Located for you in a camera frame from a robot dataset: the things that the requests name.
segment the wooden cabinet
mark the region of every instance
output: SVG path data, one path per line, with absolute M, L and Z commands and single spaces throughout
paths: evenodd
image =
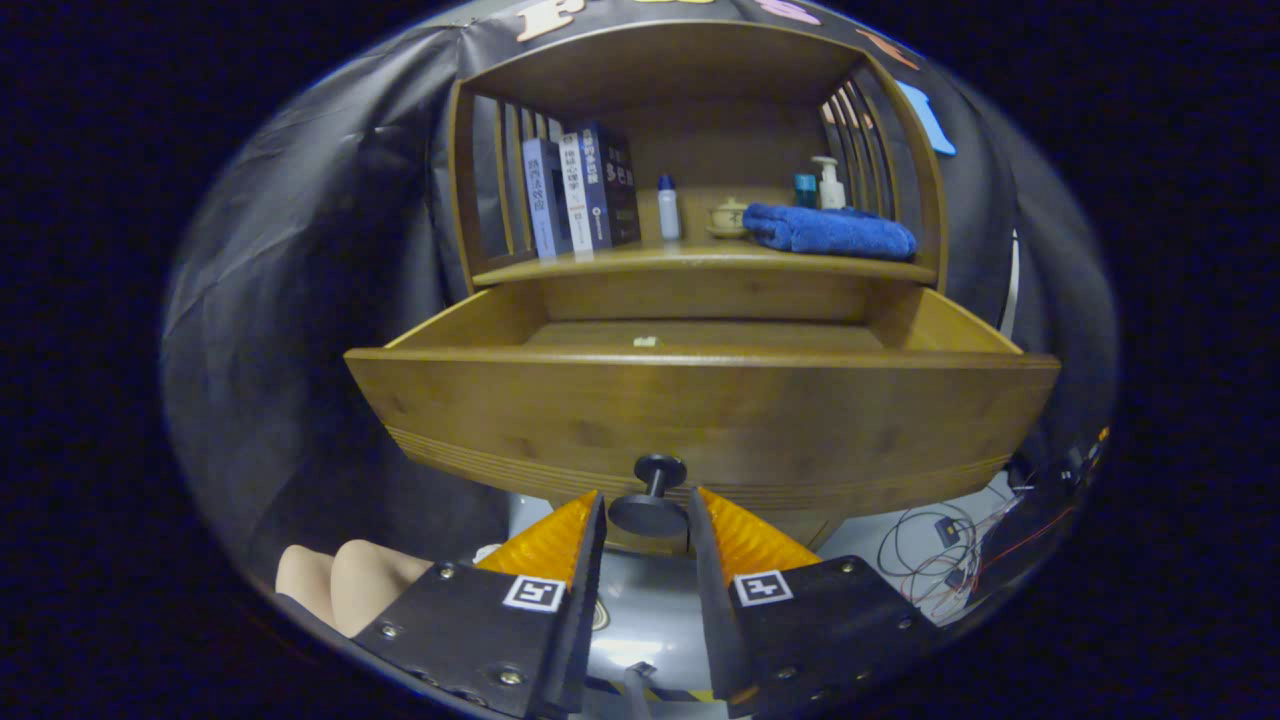
M 472 122 L 481 101 L 498 119 L 484 138 Z M 512 151 L 547 133 L 548 118 L 589 117 L 628 136 L 641 241 L 539 260 Z M 678 455 L 690 482 L 669 493 L 677 502 L 704 484 L 817 546 L 842 518 L 980 488 L 1052 389 L 1053 357 L 1023 354 L 940 293 L 937 161 L 861 50 L 736 22 L 590 33 L 460 81 L 452 137 L 474 293 L 385 347 L 346 355 L 413 460 L 558 503 L 636 492 L 636 457 Z M 476 202 L 485 142 L 503 187 L 498 252 Z M 791 176 L 832 152 L 851 205 L 915 233 L 913 261 L 701 234 L 726 195 L 790 204 Z M 690 232 L 678 246 L 657 233 L 659 173 L 680 187 Z M 614 546 L 685 548 L 609 533 Z

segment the drawer knob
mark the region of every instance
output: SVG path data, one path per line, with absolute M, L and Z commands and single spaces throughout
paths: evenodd
M 675 536 L 689 527 L 689 516 L 666 500 L 668 488 L 684 484 L 686 470 L 678 457 L 645 455 L 636 460 L 636 477 L 645 483 L 644 495 L 620 497 L 609 506 L 609 520 L 628 533 L 645 537 Z

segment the open drawer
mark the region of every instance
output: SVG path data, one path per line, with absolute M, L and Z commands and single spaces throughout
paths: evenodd
M 806 544 L 980 488 L 1059 372 L 909 282 L 696 268 L 504 283 L 346 359 L 411 459 L 558 503 L 677 455 L 668 497 L 707 486 Z

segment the folded towel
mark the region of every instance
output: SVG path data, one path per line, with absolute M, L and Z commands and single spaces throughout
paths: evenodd
M 877 260 L 910 260 L 911 231 L 852 208 L 813 210 L 753 202 L 742 213 L 742 227 L 774 250 L 810 255 L 850 255 Z

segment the small white bottle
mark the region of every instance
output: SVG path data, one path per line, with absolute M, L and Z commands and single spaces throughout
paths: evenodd
M 676 213 L 676 184 L 671 176 L 658 178 L 658 225 L 664 242 L 680 240 L 680 215 Z
M 840 210 L 845 206 L 845 184 L 836 179 L 836 159 L 815 155 L 814 163 L 822 165 L 822 182 L 818 183 L 818 206 L 823 210 Z

